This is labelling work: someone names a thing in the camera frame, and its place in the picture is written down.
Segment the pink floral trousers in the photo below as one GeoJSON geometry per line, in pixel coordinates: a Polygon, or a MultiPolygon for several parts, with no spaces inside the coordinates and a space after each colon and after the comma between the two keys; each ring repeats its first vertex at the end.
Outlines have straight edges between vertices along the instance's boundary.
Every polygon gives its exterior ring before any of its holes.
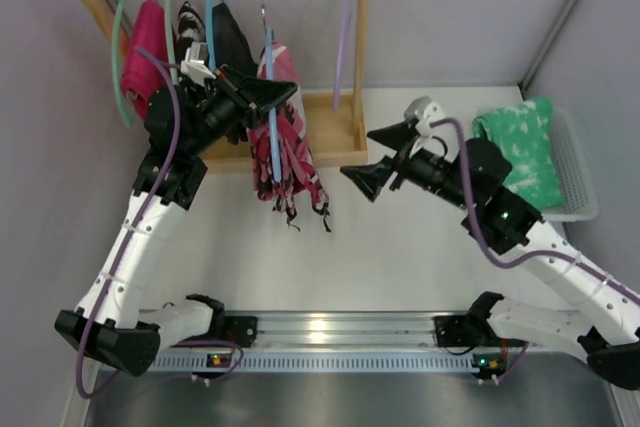
{"type": "Polygon", "coordinates": [[[247,132],[253,189],[257,198],[270,202],[272,209],[285,214],[287,224],[293,226],[297,217],[295,197],[306,192],[310,196],[313,212],[321,217],[324,229],[329,232],[329,195],[314,164],[300,91],[296,91],[277,109],[276,127],[281,172],[279,181],[273,177],[269,126],[263,125],[247,132]]]}

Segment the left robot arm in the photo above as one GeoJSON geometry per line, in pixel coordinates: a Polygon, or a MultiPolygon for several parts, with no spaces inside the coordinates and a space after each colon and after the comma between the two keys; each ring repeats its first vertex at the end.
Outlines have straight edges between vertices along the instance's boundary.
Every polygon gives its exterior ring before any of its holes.
{"type": "Polygon", "coordinates": [[[149,149],[120,231],[88,293],[55,321],[55,330],[81,359],[138,377],[167,347],[192,337],[221,338],[224,306],[208,296],[192,294],[149,314],[140,304],[165,243],[207,172],[202,153],[236,127],[266,123],[270,111],[297,89],[294,82],[222,66],[205,74],[204,95],[197,102],[173,83],[150,95],[144,119],[149,149]]]}

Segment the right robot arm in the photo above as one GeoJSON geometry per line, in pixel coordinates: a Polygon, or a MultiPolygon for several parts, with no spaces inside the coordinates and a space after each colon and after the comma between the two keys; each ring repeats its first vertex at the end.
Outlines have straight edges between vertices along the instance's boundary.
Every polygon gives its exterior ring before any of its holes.
{"type": "Polygon", "coordinates": [[[566,353],[601,379],[625,390],[639,388],[639,295],[598,267],[565,240],[542,213],[508,190],[510,163],[487,139],[465,139],[461,124],[445,118],[456,132],[459,152],[452,161],[422,146],[420,122],[403,121],[372,130],[368,138],[393,150],[369,165],[341,167],[369,201],[382,189],[409,182],[465,211],[462,226],[483,255],[501,269],[522,267],[576,314],[519,304],[502,294],[482,294],[466,313],[479,340],[521,340],[566,353]]]}

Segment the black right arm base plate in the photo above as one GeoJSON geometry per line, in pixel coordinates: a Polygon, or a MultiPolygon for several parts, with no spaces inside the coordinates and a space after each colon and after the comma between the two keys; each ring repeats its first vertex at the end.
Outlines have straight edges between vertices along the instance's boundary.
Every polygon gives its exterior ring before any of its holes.
{"type": "Polygon", "coordinates": [[[489,326],[487,316],[442,315],[434,318],[436,342],[444,348],[499,347],[500,338],[489,326]]]}

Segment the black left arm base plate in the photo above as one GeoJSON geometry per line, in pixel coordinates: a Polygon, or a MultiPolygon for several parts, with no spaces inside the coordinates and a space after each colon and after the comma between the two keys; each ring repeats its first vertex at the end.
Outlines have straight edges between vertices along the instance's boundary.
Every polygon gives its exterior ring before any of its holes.
{"type": "Polygon", "coordinates": [[[216,314],[208,332],[210,338],[251,347],[257,337],[258,318],[249,315],[216,314]]]}

